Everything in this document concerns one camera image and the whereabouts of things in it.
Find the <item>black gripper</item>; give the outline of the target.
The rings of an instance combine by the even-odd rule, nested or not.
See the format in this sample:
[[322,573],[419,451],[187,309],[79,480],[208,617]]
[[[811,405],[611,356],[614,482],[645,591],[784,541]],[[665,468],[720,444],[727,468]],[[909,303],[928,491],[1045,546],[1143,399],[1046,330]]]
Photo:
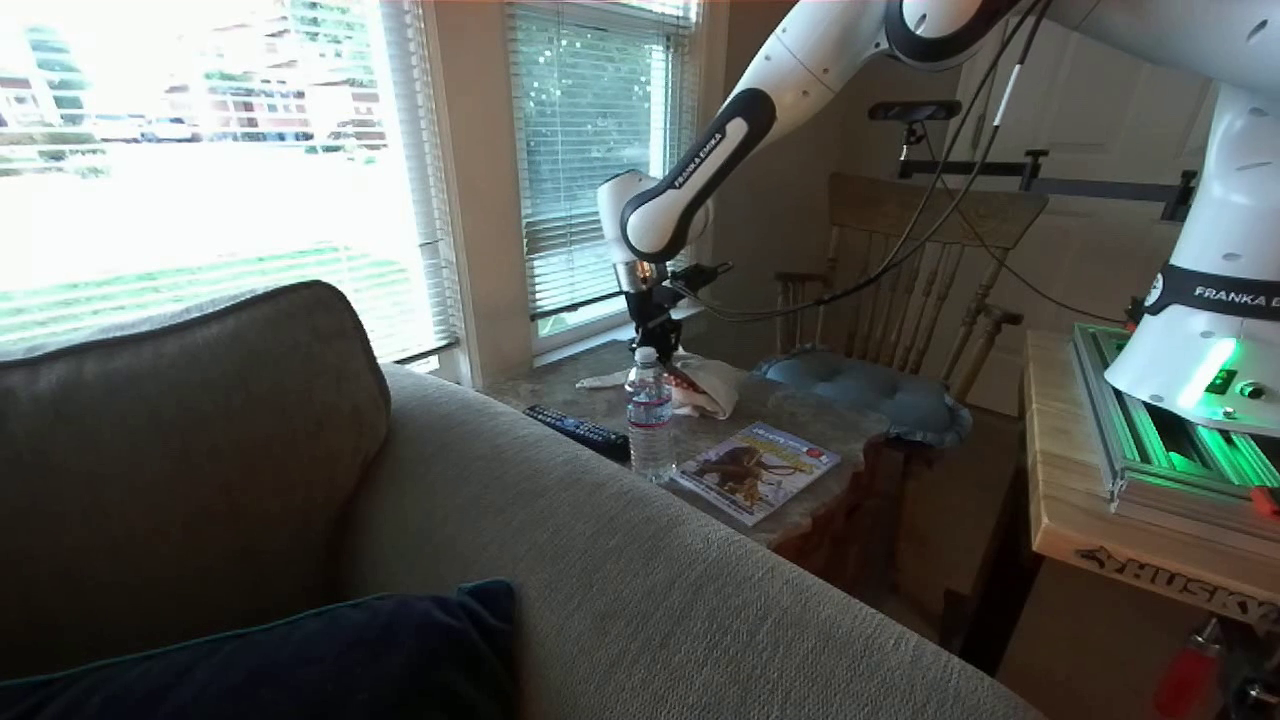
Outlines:
[[712,264],[685,264],[666,270],[665,264],[627,264],[625,300],[641,347],[672,356],[679,347],[685,323],[700,311],[700,292],[715,279]]

